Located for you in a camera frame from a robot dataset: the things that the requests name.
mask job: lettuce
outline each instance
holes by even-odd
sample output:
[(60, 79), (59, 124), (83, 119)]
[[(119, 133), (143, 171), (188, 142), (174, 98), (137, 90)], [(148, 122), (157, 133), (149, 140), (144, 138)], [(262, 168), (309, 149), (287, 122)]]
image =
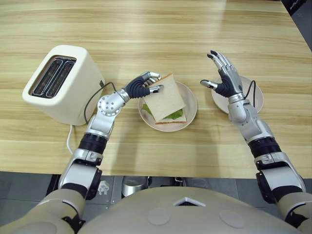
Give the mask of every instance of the lettuce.
[[(150, 115), (152, 114), (152, 112), (151, 112), (150, 108), (148, 108), (147, 104), (143, 104), (142, 110), (147, 111)], [(173, 112), (172, 114), (168, 115), (165, 118), (177, 119), (177, 118), (181, 117), (182, 115), (183, 115), (183, 110), (180, 109), (176, 112)]]

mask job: white cable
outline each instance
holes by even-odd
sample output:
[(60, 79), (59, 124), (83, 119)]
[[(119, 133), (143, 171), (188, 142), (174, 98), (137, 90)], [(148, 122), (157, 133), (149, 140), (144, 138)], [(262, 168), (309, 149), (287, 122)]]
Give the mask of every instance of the white cable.
[(70, 152), (71, 154), (73, 154), (73, 150), (72, 150), (72, 148), (70, 147), (69, 141), (70, 141), (70, 136), (72, 135), (72, 132), (73, 132), (73, 126), (72, 126), (72, 124), (71, 124), (71, 125), (70, 125), (70, 129), (69, 129), (69, 133), (68, 133), (68, 136), (67, 136), (67, 140), (66, 140), (67, 148), (68, 148), (68, 150), (69, 150), (69, 152)]

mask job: plate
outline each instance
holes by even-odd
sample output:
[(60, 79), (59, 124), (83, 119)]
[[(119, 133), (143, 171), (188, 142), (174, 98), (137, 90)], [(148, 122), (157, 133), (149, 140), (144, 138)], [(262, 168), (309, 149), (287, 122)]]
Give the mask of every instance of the plate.
[(162, 132), (175, 132), (187, 127), (195, 118), (197, 113), (197, 100), (194, 93), (186, 85), (177, 81), (176, 84), (186, 105), (183, 108), (183, 112), (185, 113), (186, 117), (186, 123), (155, 124), (154, 117), (146, 111), (142, 110), (142, 106), (145, 104), (145, 101), (142, 98), (139, 98), (138, 112), (140, 113), (140, 116), (144, 122), (151, 128)]
[[(242, 77), (239, 76), (242, 84), (243, 84), (243, 93), (247, 94), (248, 88), (250, 83), (252, 82), (250, 79), (246, 78), (246, 77)], [(217, 83), (221, 83), (221, 78), (217, 79), (215, 82)], [(225, 113), (229, 113), (229, 109), (228, 109), (228, 105), (229, 105), (229, 101), (227, 97), (223, 97), (220, 94), (217, 94), (214, 90), (212, 90), (212, 96), (213, 96), (213, 100), (215, 102), (215, 104), (217, 105), (217, 107), (219, 107), (221, 109), (221, 111), (225, 112)], [(252, 85), (250, 92), (248, 94), (247, 99), (249, 99), (250, 104), (253, 105), (253, 101), (254, 101), (254, 85)], [(256, 85), (255, 87), (255, 109), (257, 110), (257, 112), (259, 113), (259, 111), (261, 111), (262, 107), (264, 104), (264, 97), (263, 97), (263, 93), (261, 91), (261, 89), (259, 88), (258, 85)]]

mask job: wooden table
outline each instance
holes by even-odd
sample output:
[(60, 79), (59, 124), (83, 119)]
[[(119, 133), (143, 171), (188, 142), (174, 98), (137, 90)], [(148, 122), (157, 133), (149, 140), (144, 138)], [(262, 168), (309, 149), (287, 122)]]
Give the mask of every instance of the wooden table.
[[(140, 118), (137, 100), (117, 117), (104, 175), (254, 178), (249, 147), (199, 85), (215, 80), (206, 53), (224, 53), (255, 79), (281, 149), (312, 177), (311, 51), (279, 1), (15, 0), (0, 3), (0, 170), (60, 174), (71, 155), (69, 126), (25, 103), (22, 90), (59, 44), (86, 48), (118, 88), (146, 70), (173, 73), (195, 93), (198, 112), (184, 130), (163, 133)], [(72, 147), (85, 126), (76, 127)]]

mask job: floor tile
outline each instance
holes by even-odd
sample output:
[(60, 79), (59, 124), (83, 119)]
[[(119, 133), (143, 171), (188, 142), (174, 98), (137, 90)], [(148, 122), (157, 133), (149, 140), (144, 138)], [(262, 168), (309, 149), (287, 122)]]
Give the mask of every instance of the floor tile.
[(37, 205), (35, 201), (20, 201), (3, 199), (0, 213), (0, 226), (15, 221), (23, 217), (33, 207)]
[(302, 37), (312, 50), (312, 0), (308, 0), (292, 15), (292, 19), (298, 27)]
[(153, 176), (152, 183), (148, 186), (148, 188), (151, 189), (160, 186), (171, 186), (172, 181), (172, 177)]
[(312, 194), (312, 179), (303, 179), (303, 181), (306, 185), (307, 193)]
[(263, 200), (256, 179), (236, 179), (239, 200), (254, 207), (268, 207)]
[(107, 195), (105, 195), (104, 193), (102, 193), (102, 195), (97, 193), (96, 197), (90, 201), (86, 201), (86, 204), (107, 204), (107, 205), (109, 205), (111, 203), (114, 176), (103, 175), (103, 176), (101, 176), (101, 181), (102, 180), (105, 180), (109, 183), (109, 190), (107, 191)]
[(111, 204), (114, 205), (121, 200), (122, 175), (114, 176)]
[(82, 219), (89, 222), (98, 215), (104, 213), (108, 208), (108, 205), (86, 204)]
[(47, 192), (51, 175), (13, 173), (8, 199), (41, 201)]
[(2, 210), (3, 210), (3, 206), (4, 206), (4, 202), (6, 201), (6, 199), (1, 199), (0, 198), (0, 217), (1, 217), (1, 214), (2, 214)]
[(13, 172), (0, 172), (0, 198), (8, 197), (13, 174)]
[(185, 178), (187, 186), (214, 190), (239, 199), (235, 179)]

